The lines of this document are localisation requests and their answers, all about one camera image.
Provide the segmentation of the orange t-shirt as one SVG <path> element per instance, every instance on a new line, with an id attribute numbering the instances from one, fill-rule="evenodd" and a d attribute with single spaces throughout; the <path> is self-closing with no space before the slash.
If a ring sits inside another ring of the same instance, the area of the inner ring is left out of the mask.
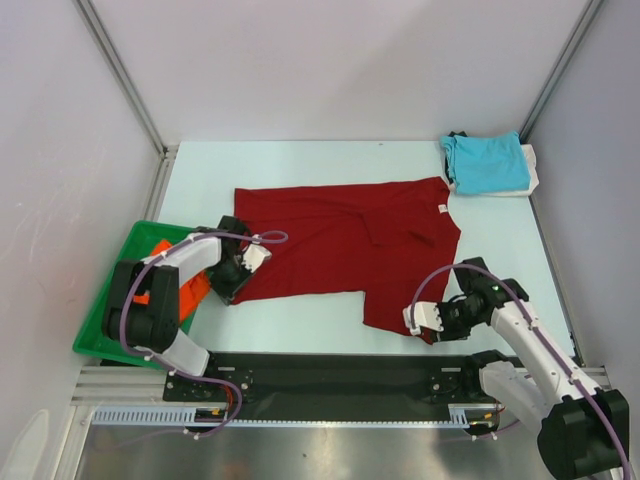
<path id="1" fill-rule="evenodd" d="M 150 252 L 151 255 L 158 255 L 165 250 L 168 250 L 172 244 L 162 239 L 156 244 L 154 249 Z M 206 273 L 201 271 L 196 276 L 191 278 L 185 284 L 180 287 L 179 291 L 179 325 L 182 325 L 189 317 L 191 317 L 197 310 L 200 302 L 209 293 L 211 287 Z M 143 295 L 134 295 L 133 303 L 139 305 L 148 305 L 150 300 L 149 293 Z"/>

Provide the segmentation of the left aluminium corner post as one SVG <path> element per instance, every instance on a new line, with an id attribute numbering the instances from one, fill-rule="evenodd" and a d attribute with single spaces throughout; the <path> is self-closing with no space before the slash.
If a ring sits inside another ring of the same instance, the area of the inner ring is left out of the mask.
<path id="1" fill-rule="evenodd" d="M 163 158 L 167 147 L 94 2 L 73 0 L 72 3 L 95 42 L 107 68 L 114 76 L 144 135 L 154 151 Z"/>

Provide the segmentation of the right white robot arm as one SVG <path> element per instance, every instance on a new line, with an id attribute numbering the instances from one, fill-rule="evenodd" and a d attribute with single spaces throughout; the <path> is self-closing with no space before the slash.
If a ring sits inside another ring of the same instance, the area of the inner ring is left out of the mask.
<path id="1" fill-rule="evenodd" d="M 445 265 L 418 286 L 403 319 L 411 335 L 435 342 L 462 339 L 485 324 L 510 346 L 523 372 L 496 350 L 476 353 L 461 388 L 473 401 L 492 397 L 510 410 L 535 436 L 554 478 L 633 478 L 628 401 L 558 346 L 516 280 L 498 278 L 480 257 Z"/>

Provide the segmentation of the aluminium corner post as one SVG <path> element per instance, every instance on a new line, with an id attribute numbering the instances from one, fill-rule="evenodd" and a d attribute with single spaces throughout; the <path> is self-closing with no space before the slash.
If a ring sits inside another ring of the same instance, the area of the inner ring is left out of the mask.
<path id="1" fill-rule="evenodd" d="M 524 143 L 530 141 L 546 107 L 606 4 L 605 0 L 586 2 L 519 130 L 520 140 Z"/>
<path id="2" fill-rule="evenodd" d="M 107 68 L 114 76 L 144 135 L 154 151 L 163 158 L 167 147 L 94 2 L 73 0 L 72 3 L 95 42 Z"/>

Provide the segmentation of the dark red t-shirt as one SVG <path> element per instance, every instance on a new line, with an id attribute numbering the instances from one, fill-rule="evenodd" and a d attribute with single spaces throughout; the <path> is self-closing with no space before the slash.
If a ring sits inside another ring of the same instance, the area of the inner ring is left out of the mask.
<path id="1" fill-rule="evenodd" d="M 361 292 L 364 324 L 407 335 L 403 311 L 423 279 L 451 264 L 461 236 L 450 190 L 431 177 L 379 184 L 236 189 L 234 213 L 254 233 L 286 242 L 235 304 L 306 294 Z"/>

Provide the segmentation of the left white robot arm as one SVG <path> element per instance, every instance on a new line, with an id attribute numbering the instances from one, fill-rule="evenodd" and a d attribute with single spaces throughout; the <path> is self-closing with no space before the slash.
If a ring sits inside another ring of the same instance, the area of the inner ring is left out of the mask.
<path id="1" fill-rule="evenodd" d="M 200 227 L 175 245 L 140 259 L 116 263 L 102 319 L 102 333 L 128 349 L 187 374 L 197 398 L 214 397 L 220 374 L 211 354 L 182 329 L 209 292 L 230 304 L 271 258 L 238 218 L 224 216 L 215 229 Z"/>

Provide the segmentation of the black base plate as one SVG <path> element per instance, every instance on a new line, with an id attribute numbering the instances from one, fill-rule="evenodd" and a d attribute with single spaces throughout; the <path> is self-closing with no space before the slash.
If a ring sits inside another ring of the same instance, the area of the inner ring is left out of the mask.
<path id="1" fill-rule="evenodd" d="M 242 420 L 422 422 L 451 404 L 494 405 L 472 376 L 502 357 L 216 353 L 206 374 L 240 388 Z"/>

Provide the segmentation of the green plastic tray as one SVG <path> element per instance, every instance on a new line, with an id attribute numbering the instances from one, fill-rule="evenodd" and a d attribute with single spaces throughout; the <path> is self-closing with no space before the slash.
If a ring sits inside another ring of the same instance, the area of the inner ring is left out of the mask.
<path id="1" fill-rule="evenodd" d="M 183 240 L 192 230 L 193 227 L 144 220 L 138 221 L 131 227 L 116 260 L 141 259 L 150 255 L 161 240 L 167 240 L 171 244 L 176 244 Z M 112 274 L 113 270 L 110 270 L 100 292 L 89 309 L 73 343 L 73 351 L 99 360 L 160 369 L 160 366 L 157 364 L 150 364 L 149 362 L 145 362 L 140 356 L 126 353 L 117 341 L 111 340 L 103 335 L 102 320 Z"/>

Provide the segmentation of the folded dark green t-shirt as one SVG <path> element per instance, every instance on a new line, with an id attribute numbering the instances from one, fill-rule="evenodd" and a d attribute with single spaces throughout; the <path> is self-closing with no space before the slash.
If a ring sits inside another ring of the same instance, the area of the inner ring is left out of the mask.
<path id="1" fill-rule="evenodd" d="M 467 134 L 467 133 L 466 133 L 466 131 L 464 131 L 464 130 L 463 130 L 463 131 L 458 131 L 458 132 L 456 132 L 456 131 L 451 131 L 451 132 L 447 135 L 447 137 L 449 137 L 449 138 L 465 137 L 465 138 L 466 138 L 466 137 L 468 137 L 468 134 Z M 449 166 L 450 166 L 450 160 L 449 160 L 449 158 L 450 158 L 450 154 L 449 154 L 449 153 L 446 151 L 446 149 L 445 149 L 445 157 L 444 157 L 444 173 L 445 173 L 446 179 L 447 179 L 447 181 L 449 182 L 449 184 L 453 184 L 454 182 L 453 182 L 452 176 L 451 176 L 451 174 L 449 173 Z"/>

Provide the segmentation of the right aluminium corner post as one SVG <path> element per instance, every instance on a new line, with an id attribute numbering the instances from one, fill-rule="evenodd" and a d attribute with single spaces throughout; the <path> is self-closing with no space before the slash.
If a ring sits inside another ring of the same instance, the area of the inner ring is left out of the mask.
<path id="1" fill-rule="evenodd" d="M 519 130 L 520 140 L 524 143 L 530 141 L 546 107 L 606 4 L 605 0 L 586 2 Z"/>

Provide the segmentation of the aluminium front rail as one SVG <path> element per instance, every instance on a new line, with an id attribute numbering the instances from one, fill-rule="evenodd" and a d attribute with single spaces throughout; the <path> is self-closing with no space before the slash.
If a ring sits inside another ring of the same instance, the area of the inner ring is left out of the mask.
<path id="1" fill-rule="evenodd" d="M 222 403 L 236 388 L 249 405 L 277 396 L 309 399 L 373 397 L 406 398 L 429 404 L 457 399 L 480 401 L 486 396 L 477 387 L 468 387 L 458 367 L 400 366 L 398 368 L 259 368 L 223 367 L 215 382 L 189 380 L 141 367 L 85 367 L 80 373 L 72 399 L 78 402 L 110 404 Z"/>

